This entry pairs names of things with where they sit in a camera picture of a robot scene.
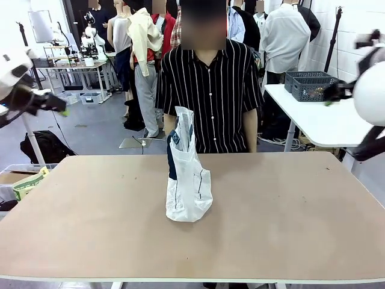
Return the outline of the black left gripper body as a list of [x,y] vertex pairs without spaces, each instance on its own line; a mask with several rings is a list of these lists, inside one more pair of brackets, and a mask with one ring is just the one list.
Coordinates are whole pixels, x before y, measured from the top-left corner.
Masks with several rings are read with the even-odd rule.
[[38,110],[47,110],[49,91],[16,90],[5,98],[5,106],[12,112],[36,115]]

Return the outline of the grey plastic lattice basket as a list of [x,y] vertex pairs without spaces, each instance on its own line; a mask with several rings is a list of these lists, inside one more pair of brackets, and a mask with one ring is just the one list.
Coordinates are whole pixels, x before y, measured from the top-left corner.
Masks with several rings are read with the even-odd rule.
[[332,76],[295,77],[292,81],[292,96],[298,102],[323,102],[324,90],[339,80]]
[[295,77],[305,78],[305,77],[323,77],[329,76],[329,74],[322,71],[290,71],[285,74],[285,89],[291,93],[292,92],[292,83]]

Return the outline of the white shopping bag blue handles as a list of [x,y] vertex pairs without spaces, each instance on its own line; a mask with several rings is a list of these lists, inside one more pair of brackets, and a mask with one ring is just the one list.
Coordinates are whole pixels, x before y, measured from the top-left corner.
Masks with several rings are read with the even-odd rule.
[[213,203],[211,173],[196,152],[194,112],[176,107],[176,114],[175,129],[167,137],[166,216],[175,222],[196,222]]

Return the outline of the small clear floor box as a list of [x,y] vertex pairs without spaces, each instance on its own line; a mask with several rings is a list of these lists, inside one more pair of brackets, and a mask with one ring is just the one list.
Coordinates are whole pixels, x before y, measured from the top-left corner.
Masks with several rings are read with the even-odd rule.
[[80,95],[83,105],[97,105],[102,101],[101,93],[83,93]]

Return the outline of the black backpack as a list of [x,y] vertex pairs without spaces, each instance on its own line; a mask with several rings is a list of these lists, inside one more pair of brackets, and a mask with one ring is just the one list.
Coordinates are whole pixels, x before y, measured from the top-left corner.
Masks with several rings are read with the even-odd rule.
[[[34,131],[34,135],[46,164],[57,164],[65,159],[65,157],[76,155],[73,150],[67,147],[51,131]],[[31,164],[38,164],[37,157],[27,135],[20,142],[20,150],[30,159]]]

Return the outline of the white light panel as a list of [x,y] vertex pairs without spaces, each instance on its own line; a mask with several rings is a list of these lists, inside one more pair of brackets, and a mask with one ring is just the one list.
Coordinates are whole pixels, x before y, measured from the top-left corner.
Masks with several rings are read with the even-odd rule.
[[54,39],[52,19],[48,10],[28,12],[36,43],[49,43]]

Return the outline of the clear plastic storage bin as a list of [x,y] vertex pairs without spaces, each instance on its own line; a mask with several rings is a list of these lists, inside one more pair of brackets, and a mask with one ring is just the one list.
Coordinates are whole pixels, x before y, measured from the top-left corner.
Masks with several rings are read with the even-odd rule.
[[16,200],[12,185],[17,181],[37,174],[41,168],[47,167],[49,171],[57,164],[14,164],[0,172],[0,219],[11,211],[19,202]]

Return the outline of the mannequin in grey trousers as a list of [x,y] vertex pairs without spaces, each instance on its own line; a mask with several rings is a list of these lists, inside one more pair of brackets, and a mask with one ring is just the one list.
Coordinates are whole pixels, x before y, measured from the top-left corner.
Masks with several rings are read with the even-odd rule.
[[147,63],[147,70],[149,75],[144,76],[141,67],[138,64],[135,65],[135,85],[141,114],[147,129],[147,137],[155,138],[159,134],[162,110],[155,107],[158,76],[154,60]]

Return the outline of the background person in black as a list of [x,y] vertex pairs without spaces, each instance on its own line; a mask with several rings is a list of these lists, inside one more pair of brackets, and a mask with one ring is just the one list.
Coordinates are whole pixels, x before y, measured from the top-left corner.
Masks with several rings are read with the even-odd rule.
[[107,30],[108,30],[108,21],[111,18],[111,13],[104,6],[104,0],[97,0],[97,8],[91,8],[90,12],[95,18],[94,27],[97,29],[98,35],[105,41],[105,50],[106,52],[112,52],[113,47],[108,42]]

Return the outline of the mannequin in white tank top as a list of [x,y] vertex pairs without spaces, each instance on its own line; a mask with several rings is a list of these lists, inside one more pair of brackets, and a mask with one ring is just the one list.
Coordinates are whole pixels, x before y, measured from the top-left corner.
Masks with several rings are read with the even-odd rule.
[[113,0],[117,15],[108,21],[107,38],[115,50],[115,69],[126,99],[132,99],[130,59],[132,40],[128,36],[131,8],[124,0]]

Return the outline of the black jacket on mannequin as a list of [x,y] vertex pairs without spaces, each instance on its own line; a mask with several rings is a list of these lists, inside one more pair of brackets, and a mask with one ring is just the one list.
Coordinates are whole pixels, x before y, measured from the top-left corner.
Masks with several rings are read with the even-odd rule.
[[243,43],[258,52],[260,45],[260,30],[253,15],[242,10],[240,7],[233,6],[232,8],[234,8],[235,11],[241,16],[244,23],[245,33]]

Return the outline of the cream shirt on mannequin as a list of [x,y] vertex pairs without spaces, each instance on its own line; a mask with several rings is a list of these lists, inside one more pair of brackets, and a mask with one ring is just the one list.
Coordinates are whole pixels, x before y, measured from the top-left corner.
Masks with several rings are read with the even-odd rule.
[[150,49],[156,56],[161,55],[163,36],[145,7],[128,17],[128,36],[132,40],[132,51],[144,77],[149,76],[147,53]]

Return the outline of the light blue shirt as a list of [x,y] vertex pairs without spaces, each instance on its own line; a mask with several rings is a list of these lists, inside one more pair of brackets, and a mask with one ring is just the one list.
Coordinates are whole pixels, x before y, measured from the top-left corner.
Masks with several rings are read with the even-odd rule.
[[236,42],[244,41],[245,26],[241,15],[233,8],[227,7],[227,38]]

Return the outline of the person in black striped shirt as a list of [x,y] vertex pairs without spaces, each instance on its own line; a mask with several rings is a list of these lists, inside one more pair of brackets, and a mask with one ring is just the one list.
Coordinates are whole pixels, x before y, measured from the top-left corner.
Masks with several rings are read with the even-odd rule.
[[242,115],[262,106],[251,48],[227,38],[227,0],[180,0],[180,45],[161,60],[156,106],[194,112],[200,154],[250,153]]

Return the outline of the red garment on mannequin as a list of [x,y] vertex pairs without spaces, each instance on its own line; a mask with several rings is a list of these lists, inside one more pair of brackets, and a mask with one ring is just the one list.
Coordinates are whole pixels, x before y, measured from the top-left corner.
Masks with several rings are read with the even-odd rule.
[[166,14],[152,14],[151,18],[156,25],[159,32],[163,35],[162,43],[162,57],[171,50],[171,34],[175,26],[176,20],[169,13]]

